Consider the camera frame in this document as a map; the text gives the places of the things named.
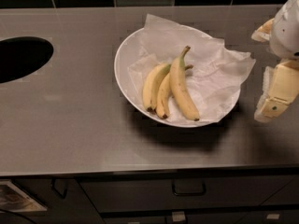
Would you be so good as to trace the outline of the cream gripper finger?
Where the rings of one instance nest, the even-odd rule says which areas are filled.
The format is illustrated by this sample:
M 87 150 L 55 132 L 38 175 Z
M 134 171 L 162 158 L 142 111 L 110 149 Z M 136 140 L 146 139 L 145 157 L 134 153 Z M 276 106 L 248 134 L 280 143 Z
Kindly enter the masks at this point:
M 261 25 L 257 30 L 253 32 L 251 38 L 258 42 L 267 42 L 270 39 L 270 33 L 272 30 L 272 24 L 274 20 L 270 19 Z
M 267 66 L 263 73 L 263 94 L 254 118 L 269 122 L 284 113 L 299 95 L 299 62 L 282 60 L 275 67 Z

